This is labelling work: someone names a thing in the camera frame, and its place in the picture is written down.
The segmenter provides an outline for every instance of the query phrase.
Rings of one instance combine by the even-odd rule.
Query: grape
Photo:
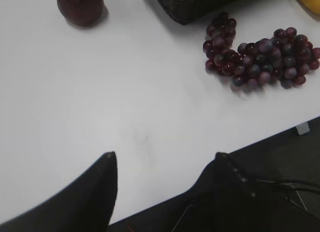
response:
[[[235,28],[235,27],[236,27],[236,25],[237,25],[237,22],[236,22],[236,20],[235,20],[235,19],[230,18],[230,19],[228,20],[227,24],[228,24],[228,26],[229,26],[229,27],[231,27],[231,28]]]
[[[242,64],[245,66],[250,66],[253,62],[254,62],[254,60],[250,56],[243,56],[242,57]]]
[[[271,78],[274,79],[274,80],[281,78],[282,75],[283,75],[282,69],[274,69],[271,72]]]
[[[310,71],[310,67],[308,64],[303,64],[303,65],[299,66],[297,69],[298,76],[303,76],[303,75],[307,74],[309,71]]]
[[[296,56],[301,60],[307,60],[311,56],[311,51],[309,48],[301,48],[297,51]]]
[[[319,66],[320,66],[320,63],[318,60],[315,60],[315,61],[309,63],[309,67],[311,70],[317,70],[319,68]]]
[[[284,71],[284,77],[287,79],[293,79],[297,76],[297,70],[295,68],[287,68]]]
[[[256,89],[258,87],[258,82],[255,78],[250,78],[246,84],[251,89]]]
[[[297,30],[295,28],[287,28],[285,32],[288,37],[294,37],[297,35]]]
[[[291,68],[294,67],[296,64],[296,60],[294,57],[290,56],[290,57],[284,57],[283,58],[283,63],[287,68]]]
[[[310,49],[310,51],[312,50],[312,48],[314,48],[314,45],[311,42],[307,42],[306,43],[306,47]]]
[[[261,70],[267,73],[271,73],[274,70],[274,68],[271,64],[265,64],[261,67]]]
[[[288,79],[282,79],[281,80],[281,86],[285,89],[289,89],[294,85],[294,83],[291,80]]]
[[[313,48],[312,53],[315,59],[320,59],[320,48]]]
[[[245,47],[245,54],[247,55],[256,55],[258,53],[258,48],[254,43],[248,43]]]
[[[256,63],[262,65],[262,64],[266,63],[266,61],[267,61],[267,56],[264,55],[264,54],[258,54],[258,55],[255,57],[255,61],[256,61]]]
[[[232,83],[236,87],[241,87],[245,83],[245,80],[243,77],[235,75],[232,77]]]
[[[214,32],[215,29],[216,29],[215,26],[212,25],[212,24],[210,24],[210,25],[206,28],[206,34],[211,37],[211,36],[212,36],[212,33]]]
[[[212,39],[212,47],[216,49],[221,49],[225,46],[225,40],[221,37],[216,37]]]
[[[268,53],[272,49],[272,42],[270,40],[264,39],[259,43],[259,51],[262,53]]]
[[[249,70],[248,74],[250,77],[256,77],[260,74],[260,67],[257,64],[253,64]]]
[[[214,64],[214,62],[212,60],[208,60],[206,61],[205,63],[205,68],[208,70],[208,71],[214,71],[216,69],[216,65]]]
[[[226,75],[232,75],[235,71],[235,66],[231,62],[227,62],[226,64],[223,65],[222,67],[222,72]]]
[[[241,55],[244,55],[246,53],[246,46],[247,46],[247,43],[241,43],[238,46],[238,53]]]
[[[205,53],[206,57],[209,59],[212,59],[215,57],[216,55],[216,51],[213,49],[209,49],[206,53]]]
[[[212,38],[217,38],[217,37],[224,38],[225,37],[225,33],[220,29],[215,29],[212,32],[211,36],[212,36]]]
[[[222,54],[216,54],[213,61],[215,65],[222,67],[225,63],[225,56]]]
[[[212,41],[205,41],[203,44],[204,52],[207,52],[209,49],[212,49]]]
[[[287,56],[293,55],[294,54],[294,45],[292,43],[284,44],[284,46],[282,48],[282,53]]]
[[[293,83],[295,85],[302,85],[306,82],[306,77],[305,76],[300,76],[300,77],[296,77],[295,79],[293,79]]]
[[[294,45],[303,48],[306,47],[308,43],[308,38],[305,35],[298,35],[294,40]]]
[[[275,38],[284,39],[284,38],[286,38],[287,33],[283,29],[278,29],[278,30],[275,30],[275,32],[273,33],[273,36]]]
[[[267,84],[270,81],[270,74],[267,72],[262,72],[259,75],[259,83],[260,84]]]

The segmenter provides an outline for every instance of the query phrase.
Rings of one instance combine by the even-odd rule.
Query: grape bunch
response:
[[[320,48],[313,48],[305,35],[297,35],[295,28],[277,29],[273,38],[255,43],[241,43],[237,52],[230,49],[236,35],[235,19],[221,13],[207,27],[211,40],[205,41],[203,50],[209,60],[208,73],[232,76],[232,83],[241,87],[258,86],[280,80],[284,88],[302,85],[306,74],[320,67]]]

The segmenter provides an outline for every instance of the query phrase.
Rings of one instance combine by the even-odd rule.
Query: white tabletop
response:
[[[232,152],[318,117],[320,74],[298,89],[234,93],[206,74],[211,16],[173,22],[156,0],[105,0],[92,29],[56,0],[0,0],[0,222],[60,191],[116,151],[112,221],[189,189],[217,151]],[[320,47],[295,0],[245,0],[234,47],[294,26]]]

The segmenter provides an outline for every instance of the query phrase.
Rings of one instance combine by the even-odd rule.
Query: wicker basket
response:
[[[236,0],[158,0],[165,12],[180,24],[190,23]]]

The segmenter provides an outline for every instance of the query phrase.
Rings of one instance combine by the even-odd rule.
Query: floor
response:
[[[296,128],[232,153],[247,171],[269,178],[301,179],[320,184],[320,118],[309,122],[311,132]],[[301,192],[309,212],[320,218],[320,195]]]

